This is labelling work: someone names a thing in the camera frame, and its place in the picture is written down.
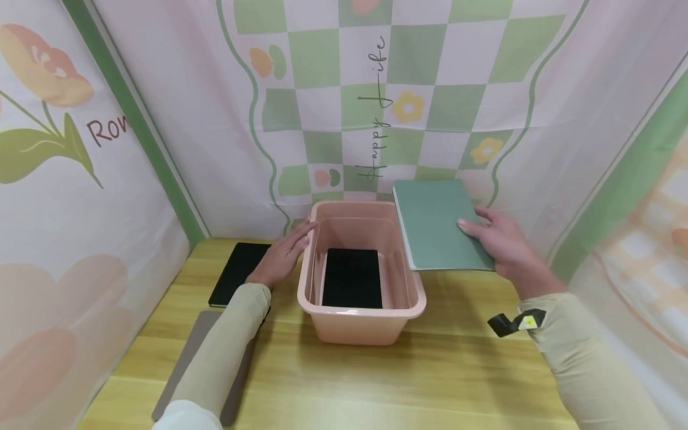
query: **hand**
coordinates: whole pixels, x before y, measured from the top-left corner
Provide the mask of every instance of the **hand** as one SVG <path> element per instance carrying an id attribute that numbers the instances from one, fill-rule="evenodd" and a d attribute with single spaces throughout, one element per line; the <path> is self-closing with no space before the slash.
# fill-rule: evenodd
<path id="1" fill-rule="evenodd" d="M 308 246 L 308 233 L 316 228 L 317 222 L 305 220 L 288 235 L 276 241 L 263 256 L 253 273 L 248 275 L 246 283 L 262 283 L 272 288 L 284 280 L 297 265 L 299 255 Z"/>
<path id="2" fill-rule="evenodd" d="M 516 221 L 481 206 L 475 207 L 475 213 L 487 219 L 488 224 L 459 219 L 459 228 L 480 241 L 495 259 L 497 274 L 511 281 L 522 299 L 566 291 L 566 287 L 535 253 Z"/>

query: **black pad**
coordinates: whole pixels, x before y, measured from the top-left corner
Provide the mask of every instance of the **black pad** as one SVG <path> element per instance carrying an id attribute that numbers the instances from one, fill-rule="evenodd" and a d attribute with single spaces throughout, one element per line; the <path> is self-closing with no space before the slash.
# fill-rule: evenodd
<path id="1" fill-rule="evenodd" d="M 323 306 L 382 309 L 378 252 L 328 249 Z"/>
<path id="2" fill-rule="evenodd" d="M 224 266 L 208 304 L 226 308 L 234 291 L 246 282 L 246 278 L 258 266 L 269 247 L 270 245 L 266 244 L 239 242 Z"/>

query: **yellow label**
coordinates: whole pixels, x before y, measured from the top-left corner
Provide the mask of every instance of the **yellow label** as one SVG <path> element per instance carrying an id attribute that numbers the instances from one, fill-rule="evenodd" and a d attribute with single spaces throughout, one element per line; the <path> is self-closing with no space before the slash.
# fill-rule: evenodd
<path id="1" fill-rule="evenodd" d="M 530 330 L 532 328 L 537 328 L 535 318 L 533 318 L 531 315 L 524 316 L 521 320 L 521 323 L 518 325 L 518 330 Z"/>

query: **left hand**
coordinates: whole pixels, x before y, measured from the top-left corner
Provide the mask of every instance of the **left hand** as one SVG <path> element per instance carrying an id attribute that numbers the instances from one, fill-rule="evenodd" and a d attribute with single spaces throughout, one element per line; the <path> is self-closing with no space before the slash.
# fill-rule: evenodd
<path id="1" fill-rule="evenodd" d="M 253 273 L 248 275 L 246 283 L 262 283 L 272 290 L 276 283 L 284 280 L 294 270 L 299 256 L 309 244 L 308 233 L 317 226 L 317 222 L 306 219 L 288 235 L 276 241 Z"/>

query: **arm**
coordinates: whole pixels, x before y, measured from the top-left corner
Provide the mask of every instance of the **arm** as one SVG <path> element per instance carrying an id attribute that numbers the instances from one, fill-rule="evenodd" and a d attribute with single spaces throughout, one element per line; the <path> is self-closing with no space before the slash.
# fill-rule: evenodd
<path id="1" fill-rule="evenodd" d="M 270 290 L 259 283 L 237 289 L 186 368 L 170 402 L 190 400 L 219 416 L 244 350 L 270 307 Z"/>
<path id="2" fill-rule="evenodd" d="M 222 428 L 220 412 L 246 346 L 268 313 L 271 291 L 294 270 L 316 226 L 306 220 L 268 249 L 203 340 L 154 430 Z"/>
<path id="3" fill-rule="evenodd" d="M 476 208 L 489 221 L 459 227 L 480 240 L 495 258 L 497 273 L 511 281 L 519 309 L 546 312 L 540 328 L 529 330 L 557 381 L 563 405 L 581 429 L 667 429 L 654 403 L 626 364 L 597 336 L 578 299 L 535 254 L 514 220 Z"/>
<path id="4" fill-rule="evenodd" d="M 626 364 L 596 335 L 591 316 L 570 293 L 525 300 L 547 312 L 530 337 L 557 380 L 559 397 L 581 429 L 668 429 Z"/>

